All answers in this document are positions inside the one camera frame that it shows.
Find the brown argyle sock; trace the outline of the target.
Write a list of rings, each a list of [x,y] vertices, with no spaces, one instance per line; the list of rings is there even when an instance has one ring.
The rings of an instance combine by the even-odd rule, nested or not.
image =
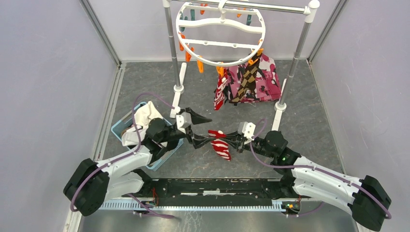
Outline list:
[[[232,66],[227,69],[229,103],[237,105],[238,103],[251,102],[246,97],[249,93],[246,79],[247,71],[243,65]]]
[[[247,91],[249,91],[253,95],[256,94],[256,77],[259,70],[259,64],[255,66],[247,65],[247,67],[245,68],[242,76],[242,81],[237,92],[237,96],[240,100],[244,98]]]

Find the red white striped sock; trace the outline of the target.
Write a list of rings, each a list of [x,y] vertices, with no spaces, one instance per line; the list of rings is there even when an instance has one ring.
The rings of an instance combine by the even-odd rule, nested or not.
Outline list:
[[[217,88],[215,89],[215,97],[213,101],[215,111],[219,110],[224,104],[224,101],[225,101],[224,89],[226,88],[227,81],[228,81],[228,78],[227,78],[227,72],[225,69],[224,77],[218,76],[218,84],[217,84]]]

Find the white round clip hanger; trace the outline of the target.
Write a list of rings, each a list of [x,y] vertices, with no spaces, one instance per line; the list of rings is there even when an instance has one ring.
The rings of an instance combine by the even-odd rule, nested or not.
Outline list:
[[[196,21],[205,18],[218,18],[219,12],[205,11],[198,9],[185,9],[181,15],[181,19]],[[235,14],[227,13],[227,19],[239,21],[246,24],[247,14]],[[252,15],[252,22],[250,26],[259,27],[261,23],[256,15]],[[228,42],[238,44],[257,44],[260,41],[261,35],[254,33],[247,33],[237,28],[223,26],[223,25],[208,25],[198,28],[180,27],[180,35],[184,39],[192,40],[205,40],[216,42]],[[223,46],[211,46],[201,44],[190,44],[189,48],[193,47],[194,52],[202,58],[208,59],[213,62],[229,63],[237,61],[241,58],[248,56],[251,50],[245,48],[231,48]],[[185,49],[182,47],[181,42],[178,40],[178,48],[185,55]]]

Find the metal clothes rack frame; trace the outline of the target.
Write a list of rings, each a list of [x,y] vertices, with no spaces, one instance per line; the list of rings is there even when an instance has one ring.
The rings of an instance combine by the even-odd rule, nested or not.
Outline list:
[[[177,54],[176,54],[176,44],[175,44],[175,37],[178,38],[179,42],[181,42],[182,47],[194,58],[198,61],[201,61],[205,64],[211,66],[219,66],[219,67],[228,67],[238,64],[243,64],[248,61],[251,56],[255,55],[262,47],[262,44],[265,39],[266,33],[266,26],[264,23],[264,19],[260,13],[260,10],[269,10],[275,12],[287,12],[287,13],[294,13],[294,14],[301,14],[304,15],[304,25],[303,29],[296,47],[296,50],[293,55],[292,64],[290,70],[284,79],[282,90],[281,90],[281,97],[279,101],[275,104],[275,116],[272,124],[272,130],[277,131],[279,130],[280,121],[282,118],[283,113],[285,112],[287,105],[286,100],[288,94],[291,89],[291,83],[295,74],[296,67],[298,65],[299,59],[301,57],[301,52],[303,50],[303,46],[305,44],[307,34],[309,32],[310,26],[313,23],[316,12],[320,7],[320,2],[318,0],[311,0],[307,6],[304,7],[291,7],[291,6],[281,6],[281,5],[273,5],[268,3],[256,3],[250,2],[248,0],[186,0],[182,7],[180,8],[177,18],[172,20],[171,18],[171,5],[170,1],[164,0],[162,2],[164,10],[165,10],[165,18],[167,23],[167,30],[168,30],[168,38],[169,44],[171,49],[171,59],[173,64],[173,71],[175,77],[175,85],[174,89],[174,99],[172,102],[172,110],[170,112],[170,117],[175,118],[176,116],[176,109],[178,108],[180,97],[184,93],[184,78],[186,74],[187,64],[184,62],[181,65],[178,64]],[[219,12],[220,17],[218,18],[205,18],[196,21],[189,21],[181,19],[181,15],[185,9],[198,9],[198,10],[205,10],[205,11],[214,11]],[[243,24],[239,21],[235,21],[232,19],[227,19],[227,13],[235,13],[235,14],[249,14],[249,15],[256,15],[261,23],[261,26],[255,27],[250,26],[249,24]],[[223,25],[229,26],[233,28],[237,28],[241,31],[247,33],[254,33],[260,34],[261,38],[260,41],[253,45],[253,44],[240,44],[240,43],[228,43],[228,42],[216,42],[216,41],[205,41],[205,40],[192,40],[192,39],[184,39],[180,35],[180,27],[188,27],[188,28],[198,28],[202,26],[208,25]],[[201,45],[211,45],[211,46],[223,46],[223,47],[231,47],[231,48],[245,48],[251,50],[251,53],[241,58],[237,61],[229,62],[229,63],[222,63],[222,62],[213,62],[208,59],[200,57],[195,52],[189,49],[190,44],[201,44]]]

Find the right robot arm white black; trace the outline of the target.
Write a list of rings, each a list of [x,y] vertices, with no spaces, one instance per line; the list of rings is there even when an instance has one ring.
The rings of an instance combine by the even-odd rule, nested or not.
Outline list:
[[[391,219],[392,203],[378,179],[349,176],[325,168],[291,150],[280,131],[270,131],[264,138],[238,132],[223,134],[221,139],[237,151],[249,150],[254,155],[272,159],[268,165],[283,178],[279,191],[285,197],[306,196],[333,205],[365,228],[379,232],[386,219]]]

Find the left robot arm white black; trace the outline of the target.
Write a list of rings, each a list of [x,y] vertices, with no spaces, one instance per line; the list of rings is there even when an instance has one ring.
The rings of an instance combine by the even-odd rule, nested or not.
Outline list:
[[[132,150],[98,162],[90,158],[81,161],[63,189],[71,202],[71,210],[86,217],[112,198],[132,193],[148,196],[152,184],[143,179],[136,169],[156,162],[173,150],[181,139],[187,139],[194,148],[212,141],[212,137],[197,135],[191,128],[211,121],[189,107],[183,108],[177,113],[173,125],[160,117],[151,119],[142,141]]]

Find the orange clip right rim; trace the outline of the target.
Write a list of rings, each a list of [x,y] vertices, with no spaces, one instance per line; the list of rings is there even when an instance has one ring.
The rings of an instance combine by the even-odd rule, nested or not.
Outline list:
[[[216,66],[217,73],[219,77],[224,77],[225,68],[222,66]]]

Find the orange clip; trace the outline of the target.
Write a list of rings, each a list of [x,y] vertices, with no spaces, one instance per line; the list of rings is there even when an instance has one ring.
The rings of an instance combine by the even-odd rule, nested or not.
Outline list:
[[[198,56],[196,62],[197,62],[197,67],[198,67],[198,71],[199,73],[204,73],[204,63],[201,61],[202,56]]]
[[[191,58],[192,58],[192,55],[188,52],[188,49],[185,49],[185,61],[186,61],[186,62],[190,62]]]

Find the orange clip far left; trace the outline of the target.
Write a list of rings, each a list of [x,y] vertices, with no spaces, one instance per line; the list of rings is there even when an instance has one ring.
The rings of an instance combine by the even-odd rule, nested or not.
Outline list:
[[[190,62],[191,58],[192,58],[192,55],[188,52],[188,49],[185,49],[185,61],[186,61],[186,62]]]

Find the orange clip front holding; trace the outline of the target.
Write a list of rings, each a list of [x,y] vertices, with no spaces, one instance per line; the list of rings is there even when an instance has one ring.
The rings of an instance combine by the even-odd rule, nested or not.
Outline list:
[[[252,58],[250,58],[250,59],[248,60],[248,65],[249,65],[249,66],[258,65],[259,62],[260,62],[261,56],[262,56],[262,54],[263,54],[263,51],[264,51],[264,49],[263,49],[263,48],[260,48],[260,49],[257,51],[257,53],[256,53]]]

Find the teal clip right rim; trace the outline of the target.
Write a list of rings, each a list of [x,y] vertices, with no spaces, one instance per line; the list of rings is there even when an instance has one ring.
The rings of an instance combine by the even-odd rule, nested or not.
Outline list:
[[[251,22],[252,22],[252,15],[249,14],[249,15],[247,15],[246,25],[250,26]]]

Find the white cloth in basket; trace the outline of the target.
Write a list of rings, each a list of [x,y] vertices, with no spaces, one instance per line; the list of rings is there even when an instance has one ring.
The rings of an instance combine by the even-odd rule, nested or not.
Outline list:
[[[137,125],[137,129],[140,134],[140,140],[134,125],[125,130],[122,134],[122,145],[123,146],[137,146],[139,141],[143,141],[146,135],[146,130],[151,120],[155,118],[163,119],[161,113],[156,109],[152,101],[149,101],[147,104],[139,107],[135,114],[134,120]]]

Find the pink camouflage garment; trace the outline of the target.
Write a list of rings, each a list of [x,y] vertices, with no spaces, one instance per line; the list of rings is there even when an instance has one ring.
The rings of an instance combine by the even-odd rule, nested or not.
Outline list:
[[[247,67],[248,62],[240,65]],[[261,56],[261,62],[259,64],[259,70],[256,77],[255,92],[255,95],[251,94],[250,92],[246,95],[246,97],[251,100],[250,103],[275,101],[281,97],[281,87],[278,75],[276,73],[275,62],[272,58],[268,57],[264,53]],[[228,81],[226,88],[224,89],[224,94],[225,102],[229,102]]]

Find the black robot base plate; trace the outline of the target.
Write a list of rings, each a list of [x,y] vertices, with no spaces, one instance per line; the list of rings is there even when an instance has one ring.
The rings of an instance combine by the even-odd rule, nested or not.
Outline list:
[[[133,193],[155,198],[158,206],[268,206],[272,200],[304,199],[274,178],[158,178]]]

